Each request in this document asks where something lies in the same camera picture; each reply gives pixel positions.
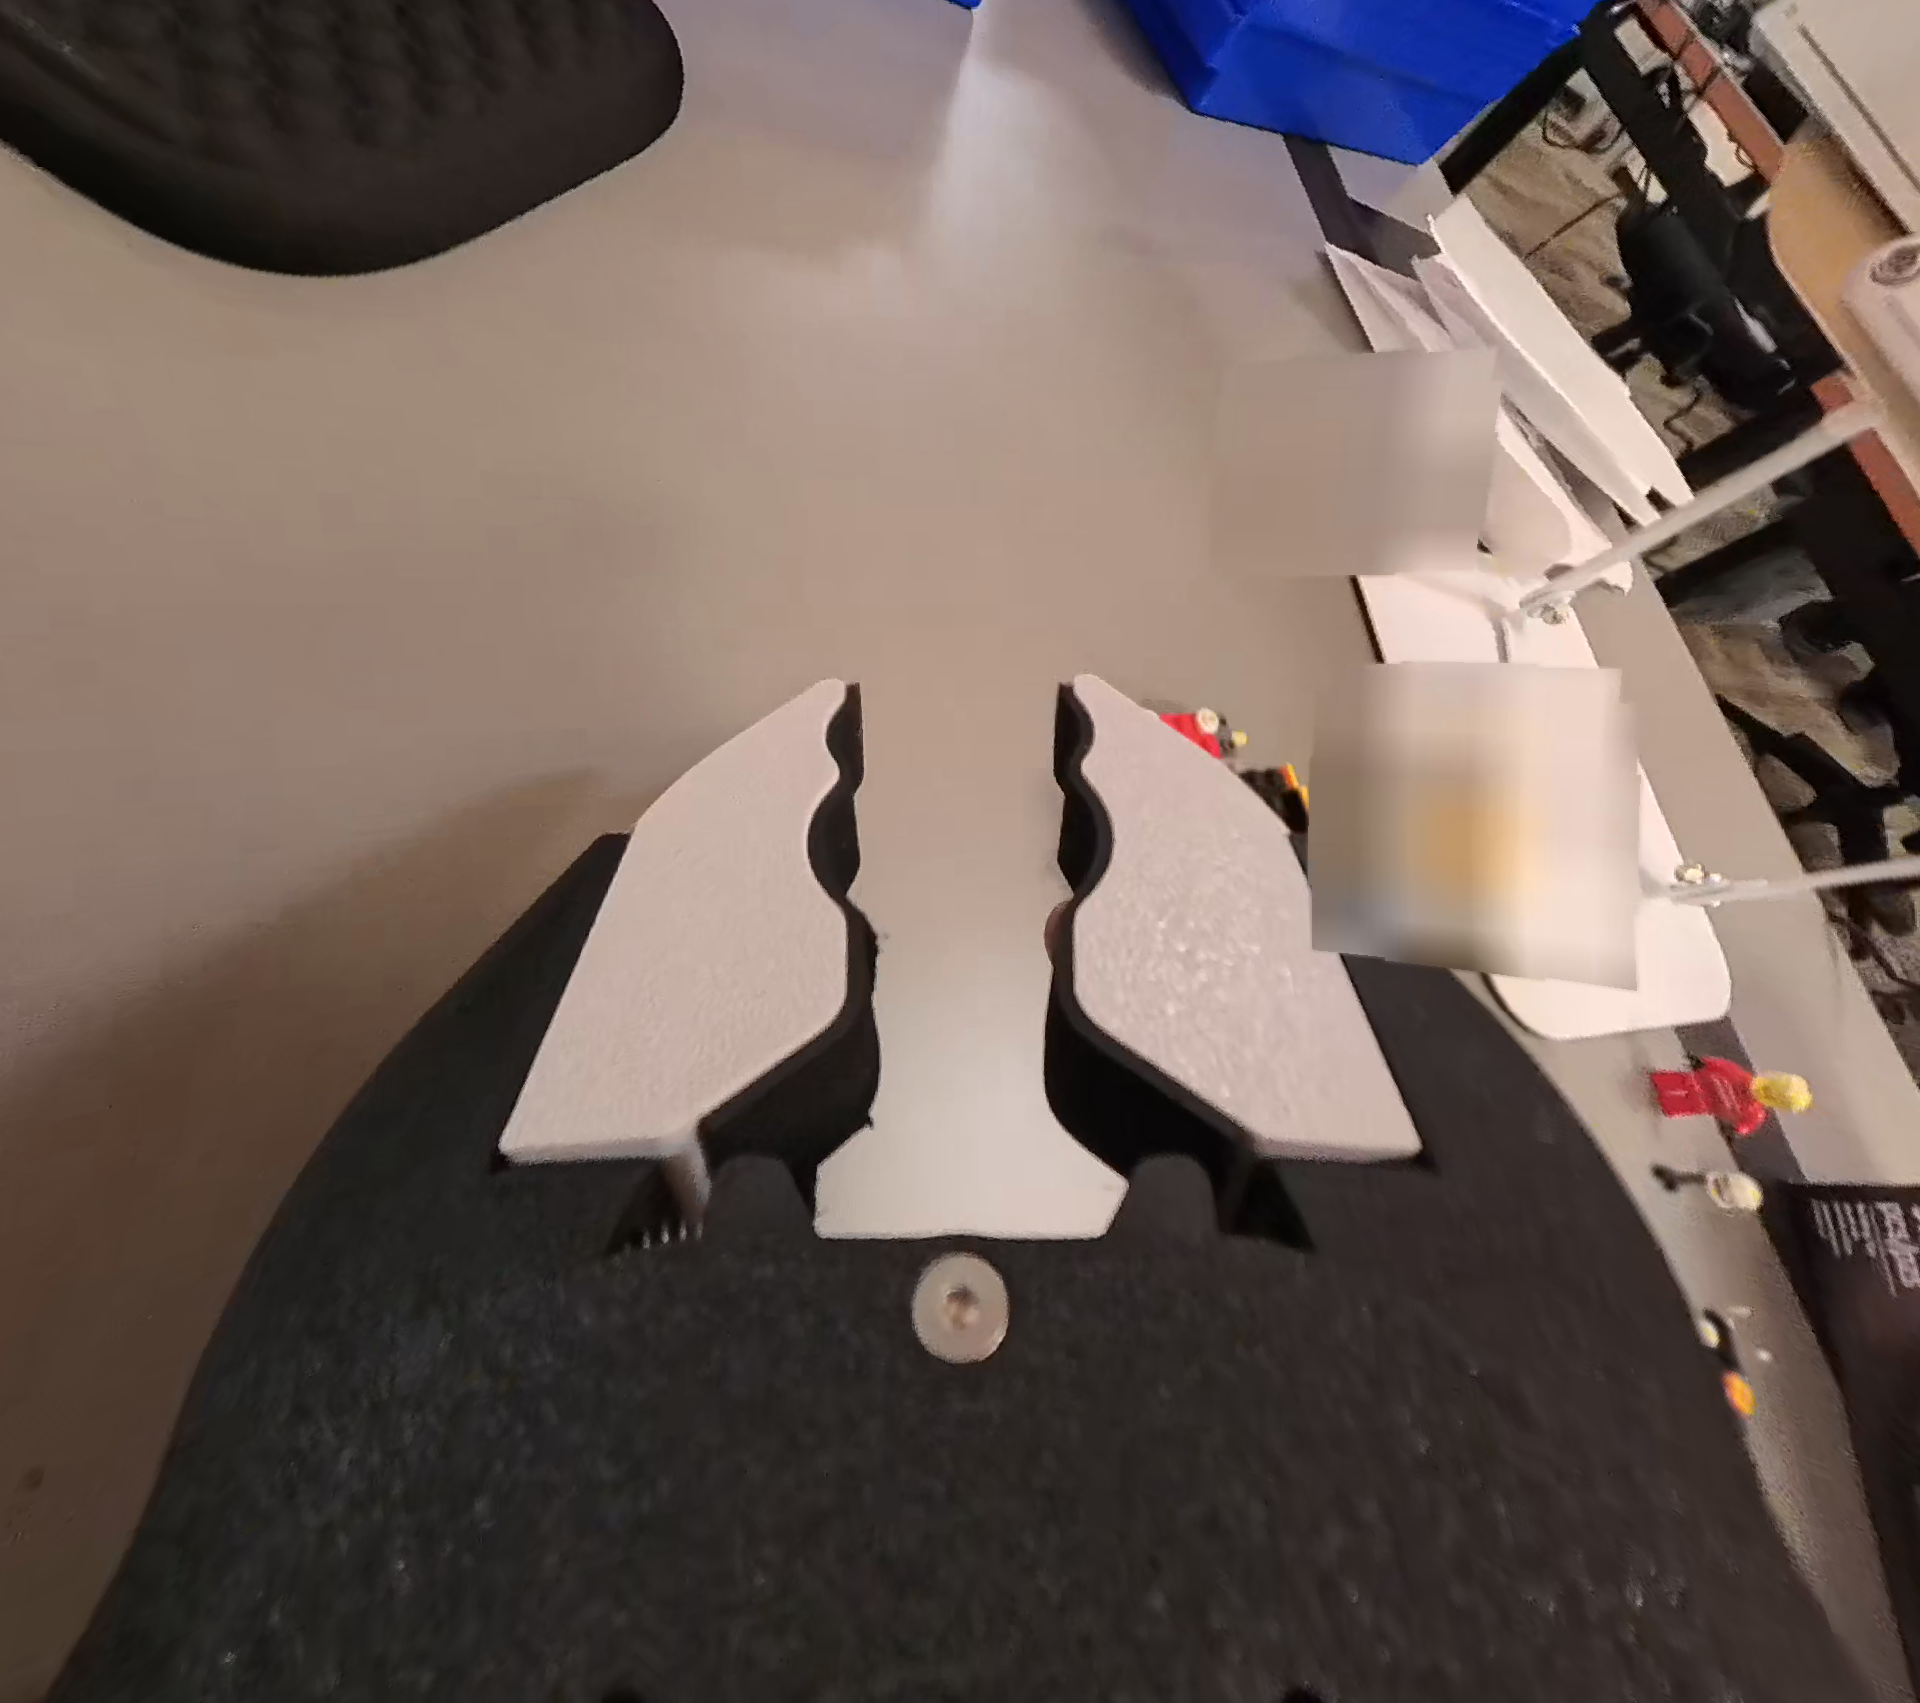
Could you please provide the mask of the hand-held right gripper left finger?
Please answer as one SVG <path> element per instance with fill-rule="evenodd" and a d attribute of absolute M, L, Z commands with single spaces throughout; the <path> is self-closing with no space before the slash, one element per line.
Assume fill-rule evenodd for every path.
<path fill-rule="evenodd" d="M 853 904 L 861 690 L 823 680 L 636 822 L 498 1138 L 514 1168 L 643 1162 L 686 1220 L 769 1156 L 812 1192 L 879 1090 Z"/>

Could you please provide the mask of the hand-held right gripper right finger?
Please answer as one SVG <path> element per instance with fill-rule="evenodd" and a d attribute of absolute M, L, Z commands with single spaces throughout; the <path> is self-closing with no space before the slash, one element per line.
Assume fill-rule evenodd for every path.
<path fill-rule="evenodd" d="M 1098 676 L 1060 686 L 1068 898 L 1049 922 L 1044 1092 L 1131 1180 L 1193 1162 L 1226 1232 L 1304 1232 L 1285 1168 L 1394 1166 L 1414 1116 L 1342 958 L 1318 952 L 1283 820 Z"/>

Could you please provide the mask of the yellow lego car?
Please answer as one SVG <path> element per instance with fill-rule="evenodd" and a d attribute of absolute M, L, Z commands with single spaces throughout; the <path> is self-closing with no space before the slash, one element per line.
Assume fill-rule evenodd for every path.
<path fill-rule="evenodd" d="M 1164 728 L 1189 738 L 1199 750 L 1231 770 L 1254 796 L 1280 818 L 1288 832 L 1306 836 L 1310 828 L 1310 784 L 1293 764 L 1252 764 L 1250 738 L 1214 708 L 1148 702 L 1147 708 Z"/>

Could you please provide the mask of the red lego minifigure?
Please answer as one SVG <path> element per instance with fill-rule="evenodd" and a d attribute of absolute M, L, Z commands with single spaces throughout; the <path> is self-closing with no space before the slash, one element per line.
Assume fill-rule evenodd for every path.
<path fill-rule="evenodd" d="M 1684 1070 L 1645 1074 L 1660 1116 L 1708 1118 L 1734 1138 L 1753 1138 L 1778 1116 L 1808 1114 L 1814 1104 L 1807 1078 L 1788 1072 L 1753 1072 L 1733 1058 L 1708 1056 Z"/>

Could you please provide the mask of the black lego set box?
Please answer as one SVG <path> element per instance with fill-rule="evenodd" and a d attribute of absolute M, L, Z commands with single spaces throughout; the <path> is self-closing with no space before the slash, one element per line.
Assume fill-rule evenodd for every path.
<path fill-rule="evenodd" d="M 1919 1597 L 1919 1188 L 1777 1182 L 1767 1214 L 1837 1377 L 1888 1591 Z"/>

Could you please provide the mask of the white stand with clear rods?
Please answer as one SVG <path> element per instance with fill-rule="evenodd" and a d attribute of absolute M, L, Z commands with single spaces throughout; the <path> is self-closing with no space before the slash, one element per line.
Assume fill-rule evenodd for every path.
<path fill-rule="evenodd" d="M 1380 660 L 1389 664 L 1452 664 L 1516 668 L 1551 664 L 1598 668 L 1572 604 L 1612 572 L 1638 564 L 1684 532 L 1731 510 L 1756 492 L 1856 444 L 1888 452 L 1893 426 L 1866 400 L 1824 416 L 1792 442 L 1723 476 L 1666 516 L 1601 546 L 1585 562 L 1544 574 L 1534 584 L 1502 576 L 1487 562 L 1432 574 L 1361 576 L 1356 596 Z M 1733 978 L 1710 912 L 1818 892 L 1913 890 L 1917 854 L 1853 862 L 1810 876 L 1731 880 L 1681 860 L 1653 784 L 1641 780 L 1641 894 L 1628 950 L 1628 988 L 1589 982 L 1524 980 L 1484 970 L 1501 1006 L 1526 1032 L 1548 1042 L 1582 1042 L 1681 1028 L 1725 1016 Z"/>

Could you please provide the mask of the black office chair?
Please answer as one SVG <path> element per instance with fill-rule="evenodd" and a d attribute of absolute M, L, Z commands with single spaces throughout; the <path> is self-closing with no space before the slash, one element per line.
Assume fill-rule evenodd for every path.
<path fill-rule="evenodd" d="M 1598 340 L 1614 368 L 1658 364 L 1670 386 L 1707 382 L 1728 402 L 1749 402 L 1785 382 L 1773 334 L 1738 300 L 1727 276 L 1670 202 L 1635 202 L 1617 220 L 1628 320 Z"/>

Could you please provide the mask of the white paper roll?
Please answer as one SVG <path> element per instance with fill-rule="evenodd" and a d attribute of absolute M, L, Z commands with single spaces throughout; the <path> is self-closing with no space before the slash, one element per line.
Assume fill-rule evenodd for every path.
<path fill-rule="evenodd" d="M 1919 236 L 1868 252 L 1842 290 L 1842 304 L 1893 372 L 1919 388 Z"/>

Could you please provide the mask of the black textured wrist rest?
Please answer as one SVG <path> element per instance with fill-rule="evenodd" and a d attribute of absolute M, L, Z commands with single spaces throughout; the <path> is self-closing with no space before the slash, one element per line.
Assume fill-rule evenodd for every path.
<path fill-rule="evenodd" d="M 3 0 L 4 146 L 276 276 L 469 244 L 647 154 L 684 84 L 654 0 Z"/>

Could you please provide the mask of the large white machine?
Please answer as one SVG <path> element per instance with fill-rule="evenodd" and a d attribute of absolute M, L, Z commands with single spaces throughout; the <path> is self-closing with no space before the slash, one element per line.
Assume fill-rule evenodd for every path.
<path fill-rule="evenodd" d="M 1754 34 L 1894 222 L 1917 232 L 1919 0 L 1774 0 Z"/>

